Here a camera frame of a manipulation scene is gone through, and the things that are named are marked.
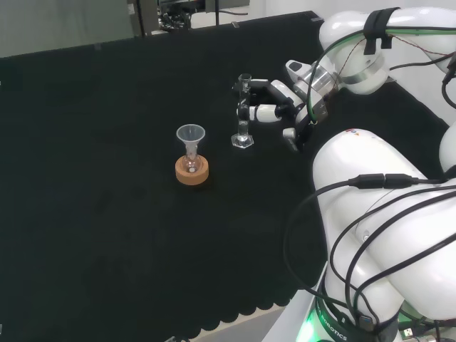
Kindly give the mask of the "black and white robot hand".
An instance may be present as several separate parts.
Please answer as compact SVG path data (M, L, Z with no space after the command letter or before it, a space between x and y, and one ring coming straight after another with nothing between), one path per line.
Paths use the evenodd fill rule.
M311 91L315 104L312 116L308 115L302 81L290 89L279 80L255 79L248 73L238 77L232 90L239 94L237 105L238 128L232 136L232 145L246 149L254 144L249 133L250 122L277 123L284 121L290 126L283 129L282 137L294 152L301 152L309 140L314 126L328 116L325 100L320 94Z

